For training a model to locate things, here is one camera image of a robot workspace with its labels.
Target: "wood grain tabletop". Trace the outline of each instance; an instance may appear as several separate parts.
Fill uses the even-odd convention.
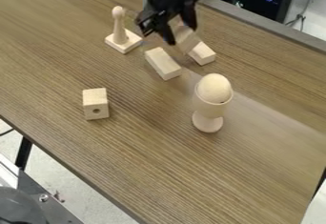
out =
[[[155,36],[122,55],[104,43],[116,5],[138,32],[142,0],[0,0],[2,118],[140,223],[298,223],[326,163],[325,54],[199,6],[213,64]],[[146,62],[157,45],[182,76]],[[191,123],[209,72],[235,90],[214,134]],[[86,121],[82,90],[100,87],[111,117]]]

